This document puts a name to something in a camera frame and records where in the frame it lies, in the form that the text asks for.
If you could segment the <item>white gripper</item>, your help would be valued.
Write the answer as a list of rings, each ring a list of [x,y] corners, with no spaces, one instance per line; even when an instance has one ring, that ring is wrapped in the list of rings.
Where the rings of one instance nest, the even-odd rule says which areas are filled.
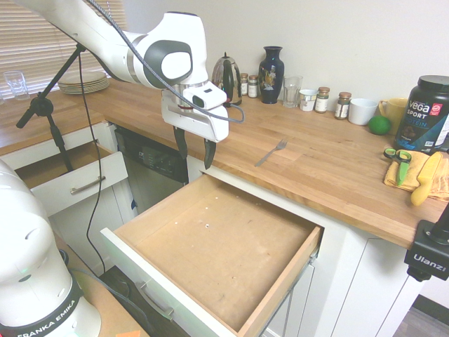
[[[229,135],[229,122],[210,117],[198,110],[181,109],[173,101],[173,97],[170,91],[162,91],[161,113],[163,120],[174,126],[173,132],[180,156],[186,159],[188,155],[185,131],[205,138],[203,162],[205,169],[209,169],[215,156],[216,142],[224,140]]]

